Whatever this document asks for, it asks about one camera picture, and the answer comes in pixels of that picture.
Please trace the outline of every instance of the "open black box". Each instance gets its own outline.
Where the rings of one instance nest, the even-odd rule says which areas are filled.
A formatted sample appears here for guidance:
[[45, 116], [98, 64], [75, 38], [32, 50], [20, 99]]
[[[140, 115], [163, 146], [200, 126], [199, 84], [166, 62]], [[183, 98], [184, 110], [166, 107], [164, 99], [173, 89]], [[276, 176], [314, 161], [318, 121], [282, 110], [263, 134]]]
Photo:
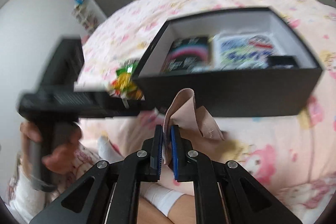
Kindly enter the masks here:
[[[177, 38], [267, 34], [281, 55], [293, 56], [298, 67], [217, 70], [161, 74]], [[306, 105], [322, 68], [302, 39], [269, 8], [217, 10], [168, 20], [142, 56], [132, 79], [149, 101], [164, 112], [183, 88], [195, 91], [197, 106], [214, 117], [296, 115]]]

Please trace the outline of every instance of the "hand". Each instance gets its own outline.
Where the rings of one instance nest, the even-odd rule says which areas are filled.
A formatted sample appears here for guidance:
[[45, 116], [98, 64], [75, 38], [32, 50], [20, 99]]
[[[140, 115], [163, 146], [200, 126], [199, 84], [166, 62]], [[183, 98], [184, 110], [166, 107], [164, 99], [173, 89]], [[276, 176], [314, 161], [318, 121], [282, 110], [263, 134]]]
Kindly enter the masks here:
[[[23, 122], [20, 125], [21, 142], [23, 152], [23, 170], [29, 177], [31, 164], [29, 163], [29, 143], [41, 142], [42, 136], [37, 126], [31, 122]], [[79, 140], [82, 137], [82, 132], [79, 126], [76, 126], [70, 136], [68, 143], [64, 143], [55, 148], [51, 155], [42, 158], [43, 164], [52, 172], [58, 174], [66, 174], [71, 171], [72, 161], [75, 158], [75, 151], [78, 149]]]

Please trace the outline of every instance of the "silver screw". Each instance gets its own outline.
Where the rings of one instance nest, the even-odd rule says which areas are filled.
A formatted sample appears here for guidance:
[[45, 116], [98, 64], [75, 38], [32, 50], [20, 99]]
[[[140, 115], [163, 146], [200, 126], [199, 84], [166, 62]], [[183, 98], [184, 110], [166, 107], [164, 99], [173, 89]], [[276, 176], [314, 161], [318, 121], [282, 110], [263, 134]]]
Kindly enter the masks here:
[[146, 157], [147, 156], [147, 152], [145, 150], [140, 150], [136, 153], [136, 155], [139, 157], [139, 158], [143, 158], [143, 157]]
[[198, 156], [198, 152], [195, 151], [195, 150], [190, 150], [190, 151], [188, 151], [188, 155], [189, 155], [189, 157], [195, 158], [195, 157]]
[[105, 167], [107, 167], [107, 162], [104, 161], [104, 160], [98, 161], [98, 163], [97, 163], [97, 167], [98, 167], [99, 169], [104, 169]]
[[229, 166], [229, 168], [237, 168], [238, 167], [238, 163], [236, 163], [234, 160], [230, 160], [228, 163], [227, 163], [227, 166]]

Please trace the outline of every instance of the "bedspread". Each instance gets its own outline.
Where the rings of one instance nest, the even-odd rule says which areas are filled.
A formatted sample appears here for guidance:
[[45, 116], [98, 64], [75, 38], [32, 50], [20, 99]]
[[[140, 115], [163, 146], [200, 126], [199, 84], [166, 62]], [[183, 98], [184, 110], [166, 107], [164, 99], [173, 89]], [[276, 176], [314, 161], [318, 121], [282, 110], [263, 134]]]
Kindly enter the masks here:
[[[297, 116], [216, 118], [219, 128], [227, 133], [226, 141], [217, 151], [221, 161], [240, 162], [272, 193], [285, 189], [280, 191], [279, 198], [289, 208], [294, 206], [291, 199], [301, 193], [292, 187], [305, 185], [304, 189], [311, 191], [303, 195], [304, 198], [300, 196], [300, 201], [297, 201], [300, 205], [297, 214], [305, 219], [305, 212], [318, 208], [323, 198], [330, 200], [330, 195], [335, 191], [335, 184], [325, 186], [325, 178], [333, 181], [332, 178], [336, 177], [334, 8], [316, 0], [137, 0], [101, 24], [83, 46], [85, 66], [78, 85], [90, 86], [113, 81], [120, 61], [140, 58], [168, 18], [208, 10], [255, 6], [270, 7], [287, 21], [319, 57], [324, 72], [307, 107]], [[126, 156], [138, 149], [136, 145], [132, 146], [133, 140], [150, 138], [155, 123], [160, 122], [162, 118], [155, 113], [103, 122], [82, 120], [84, 141], [86, 144], [90, 140], [94, 143], [97, 136], [108, 134], [115, 147]], [[144, 132], [141, 128], [145, 128], [147, 133], [140, 134]], [[134, 137], [125, 133], [130, 131], [136, 132]], [[162, 185], [192, 193], [190, 186], [175, 182], [169, 170], [164, 169], [163, 172], [167, 176], [161, 181]], [[305, 220], [305, 223], [313, 223], [321, 210], [323, 208], [314, 217]]]

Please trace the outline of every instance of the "pink floral bedding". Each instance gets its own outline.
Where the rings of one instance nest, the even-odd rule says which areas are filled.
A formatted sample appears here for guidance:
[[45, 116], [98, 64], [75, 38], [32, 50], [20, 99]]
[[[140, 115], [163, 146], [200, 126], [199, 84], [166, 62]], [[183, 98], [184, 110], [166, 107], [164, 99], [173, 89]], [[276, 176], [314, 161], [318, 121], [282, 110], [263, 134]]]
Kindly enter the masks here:
[[[218, 153], [223, 162], [231, 159], [239, 161], [272, 193], [280, 193], [279, 198], [304, 223], [314, 223], [335, 191], [334, 183], [328, 186], [328, 191], [326, 188], [321, 191], [315, 182], [336, 177], [333, 175], [336, 171], [334, 8], [316, 0], [137, 0], [100, 25], [84, 45], [86, 63], [78, 85], [101, 85], [113, 81], [119, 62], [140, 58], [168, 18], [248, 6], [271, 7], [313, 49], [325, 71], [307, 107], [297, 116], [216, 118], [219, 128], [227, 132], [227, 141], [218, 149]], [[136, 127], [145, 127], [149, 135], [140, 137], [150, 137], [154, 132], [153, 123], [159, 122], [153, 115], [149, 114], [145, 120], [142, 117], [104, 122], [82, 121], [84, 142], [94, 146], [99, 135], [108, 134], [126, 156], [135, 147], [127, 144], [127, 140], [120, 141], [121, 134], [125, 130], [129, 132]], [[128, 122], [137, 123], [137, 126], [129, 126]], [[167, 175], [161, 183], [185, 193], [192, 192], [188, 183], [176, 183], [172, 175]], [[293, 188], [297, 185], [303, 185], [304, 197]]]

